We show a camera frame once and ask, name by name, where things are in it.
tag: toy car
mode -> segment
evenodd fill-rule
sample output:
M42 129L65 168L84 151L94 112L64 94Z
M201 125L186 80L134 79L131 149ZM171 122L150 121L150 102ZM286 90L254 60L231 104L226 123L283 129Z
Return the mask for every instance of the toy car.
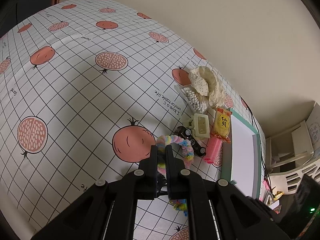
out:
M201 147L200 144L193 138L191 129L185 128L184 126L178 126L174 133L175 135L178 135L191 142L191 146L195 155L199 157L205 156L205 148Z

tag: snack package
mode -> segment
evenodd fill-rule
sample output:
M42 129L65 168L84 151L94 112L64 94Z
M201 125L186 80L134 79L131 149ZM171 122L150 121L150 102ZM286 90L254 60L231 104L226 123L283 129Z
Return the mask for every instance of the snack package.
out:
M228 137L230 133L231 115L231 111L220 107L217 108L211 133L212 136L217 137L223 142L231 143Z

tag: pink object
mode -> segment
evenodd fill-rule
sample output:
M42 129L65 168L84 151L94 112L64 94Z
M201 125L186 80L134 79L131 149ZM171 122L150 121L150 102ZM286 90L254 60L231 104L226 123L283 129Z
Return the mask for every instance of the pink object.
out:
M208 141L206 148L206 156L204 157L204 161L209 164L215 164L217 158L219 158L220 150L222 146L222 141L216 137L211 137Z

